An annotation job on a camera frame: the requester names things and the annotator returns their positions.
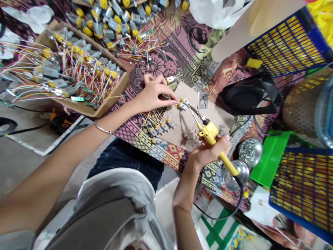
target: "bracelet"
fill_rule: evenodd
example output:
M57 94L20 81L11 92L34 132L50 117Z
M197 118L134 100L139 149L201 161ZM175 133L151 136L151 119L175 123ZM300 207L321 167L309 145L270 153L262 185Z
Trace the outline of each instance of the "bracelet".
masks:
M96 128L98 128L100 131L102 131L102 132L104 132L104 133L106 133L106 134L109 134L109 135L114 134L114 132L112 132L112 131L106 131L105 129L103 129L102 127L100 127L100 126L97 124L97 120L94 121L94 124L95 124Z

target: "metal strainer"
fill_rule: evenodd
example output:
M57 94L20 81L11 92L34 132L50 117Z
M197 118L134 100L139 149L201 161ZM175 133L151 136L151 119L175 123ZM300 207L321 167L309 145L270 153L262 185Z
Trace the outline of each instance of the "metal strainer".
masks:
M282 111L283 121L289 130L317 138L316 106L320 93L332 73L331 68L323 69L304 79L291 90Z

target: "black fan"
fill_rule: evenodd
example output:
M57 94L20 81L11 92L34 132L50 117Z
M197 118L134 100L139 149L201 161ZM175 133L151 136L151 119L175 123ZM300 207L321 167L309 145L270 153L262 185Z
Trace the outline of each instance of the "black fan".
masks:
M258 107L262 101L270 104ZM283 106L283 98L273 77L265 71L225 87L217 104L235 116L274 114L277 107Z

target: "cardboard box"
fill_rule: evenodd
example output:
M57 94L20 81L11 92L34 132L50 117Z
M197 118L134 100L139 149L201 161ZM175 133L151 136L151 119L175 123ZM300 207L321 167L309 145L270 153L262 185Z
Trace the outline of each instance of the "cardboard box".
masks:
M129 84L129 76L127 74L127 71L125 67L118 61L118 59L110 53L107 49L103 48L101 45L93 41L91 38L83 34L81 31L75 29L69 24L66 24L64 22L58 23L56 20L53 20L48 26L47 30L50 31L57 31L63 28L63 26L67 26L69 31L74 32L74 36L77 37L78 39L84 38L87 43L90 43L92 45L92 49L95 51L101 51L102 56L108 58L109 60L114 61L123 71L123 75L121 78L118 80L118 83L115 85L113 90L110 92L110 94L107 97L113 97L113 96L118 96L124 93L125 89L128 87ZM43 44L53 51L57 51L55 42L47 36L47 30L44 30L35 40L36 43ZM98 108L98 110L94 110L92 107L89 107L85 105L83 102L69 102L69 101L64 101L60 99L54 99L56 102L61 103L62 105L73 109L83 115L90 116L90 117L101 117L103 114L108 112L119 100L118 98L109 98L106 99L102 102L101 106Z

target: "blue plastic basket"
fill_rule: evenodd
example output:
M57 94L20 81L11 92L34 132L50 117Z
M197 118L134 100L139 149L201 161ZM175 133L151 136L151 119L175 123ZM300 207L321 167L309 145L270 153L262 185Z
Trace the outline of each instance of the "blue plastic basket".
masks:
M333 150L286 148L269 204L333 244Z
M253 40L245 49L274 77L317 68L333 61L327 44L306 7Z

